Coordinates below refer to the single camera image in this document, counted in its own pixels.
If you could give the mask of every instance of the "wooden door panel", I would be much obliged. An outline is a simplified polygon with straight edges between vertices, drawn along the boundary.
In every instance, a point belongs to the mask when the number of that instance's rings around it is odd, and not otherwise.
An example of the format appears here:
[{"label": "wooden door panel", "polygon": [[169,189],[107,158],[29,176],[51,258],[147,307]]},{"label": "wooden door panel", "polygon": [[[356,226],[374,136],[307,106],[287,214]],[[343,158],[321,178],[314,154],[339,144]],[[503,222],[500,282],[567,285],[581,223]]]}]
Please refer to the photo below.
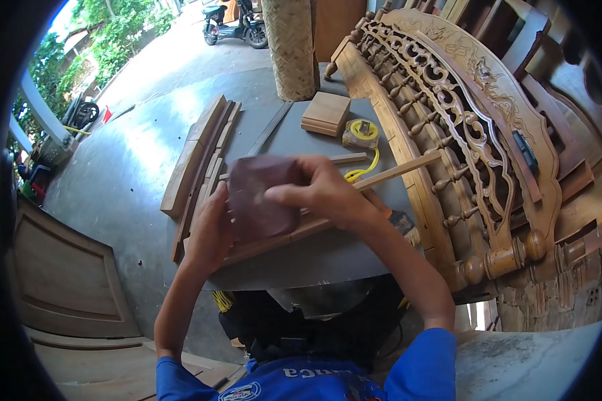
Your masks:
[{"label": "wooden door panel", "polygon": [[14,250],[7,258],[23,324],[63,336],[140,336],[110,246],[20,198]]}]

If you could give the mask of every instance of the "wooden cabinet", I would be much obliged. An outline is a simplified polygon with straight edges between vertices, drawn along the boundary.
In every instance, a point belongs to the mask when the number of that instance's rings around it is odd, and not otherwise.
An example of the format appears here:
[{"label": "wooden cabinet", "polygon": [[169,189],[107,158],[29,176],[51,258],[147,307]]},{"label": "wooden cabinet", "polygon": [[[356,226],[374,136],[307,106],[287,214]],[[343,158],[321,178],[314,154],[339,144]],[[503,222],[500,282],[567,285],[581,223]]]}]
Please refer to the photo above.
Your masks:
[{"label": "wooden cabinet", "polygon": [[365,0],[316,0],[316,60],[330,61],[343,37],[350,34],[365,12]]}]

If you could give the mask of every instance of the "electric scooter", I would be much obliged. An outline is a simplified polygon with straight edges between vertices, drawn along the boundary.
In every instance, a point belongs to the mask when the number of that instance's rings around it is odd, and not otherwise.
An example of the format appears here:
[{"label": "electric scooter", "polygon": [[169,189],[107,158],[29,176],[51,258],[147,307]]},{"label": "electric scooter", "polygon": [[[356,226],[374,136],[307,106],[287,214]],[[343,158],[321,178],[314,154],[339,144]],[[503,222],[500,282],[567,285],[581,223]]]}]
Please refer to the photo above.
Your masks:
[{"label": "electric scooter", "polygon": [[224,25],[223,17],[227,6],[207,6],[203,9],[205,27],[203,36],[205,43],[215,45],[219,39],[236,38],[247,40],[255,49],[264,49],[268,46],[268,37],[265,32],[265,21],[255,20],[250,0],[237,0],[239,6],[239,23],[237,26]]}]

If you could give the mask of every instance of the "wooden block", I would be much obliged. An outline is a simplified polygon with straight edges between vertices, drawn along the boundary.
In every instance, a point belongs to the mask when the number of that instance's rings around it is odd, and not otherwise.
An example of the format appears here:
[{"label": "wooden block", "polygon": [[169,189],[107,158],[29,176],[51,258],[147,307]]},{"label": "wooden block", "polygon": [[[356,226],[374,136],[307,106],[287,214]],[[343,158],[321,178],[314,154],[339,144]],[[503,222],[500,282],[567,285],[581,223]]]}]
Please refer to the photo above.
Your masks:
[{"label": "wooden block", "polygon": [[349,111],[350,98],[317,92],[301,117],[301,128],[336,137],[343,130]]},{"label": "wooden block", "polygon": [[248,259],[265,251],[278,248],[281,245],[289,244],[290,242],[290,236],[280,236],[264,239],[256,243],[233,246],[230,249],[230,254],[223,261],[223,266]]},{"label": "wooden block", "polygon": [[190,129],[161,201],[161,212],[171,218],[179,218],[183,214],[203,149],[226,103],[223,95],[212,98]]}]

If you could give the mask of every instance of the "carved wooden panel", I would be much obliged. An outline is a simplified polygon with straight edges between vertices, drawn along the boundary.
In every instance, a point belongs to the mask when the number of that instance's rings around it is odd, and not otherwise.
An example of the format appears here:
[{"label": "carved wooden panel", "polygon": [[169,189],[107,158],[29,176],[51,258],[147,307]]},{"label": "carved wooden panel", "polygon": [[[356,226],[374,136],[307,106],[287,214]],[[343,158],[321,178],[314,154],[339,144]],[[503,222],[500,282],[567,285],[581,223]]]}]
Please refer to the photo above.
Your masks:
[{"label": "carved wooden panel", "polygon": [[6,256],[24,325],[73,337],[136,337],[110,246],[18,199],[14,250]]},{"label": "carved wooden panel", "polygon": [[[508,127],[524,136],[538,160],[539,173],[535,181],[542,194],[539,202],[530,197],[522,174],[524,166],[518,163],[512,163],[512,166],[522,190],[526,219],[531,229],[542,232],[547,249],[552,249],[555,221],[562,202],[561,188],[556,180],[559,160],[546,132],[544,117],[526,99],[515,78],[483,44],[447,20],[414,9],[401,9],[384,14],[381,21],[407,33],[423,32],[482,88]],[[505,148],[509,159],[514,160],[516,150]],[[553,256],[547,253],[539,263],[553,264]]]}]

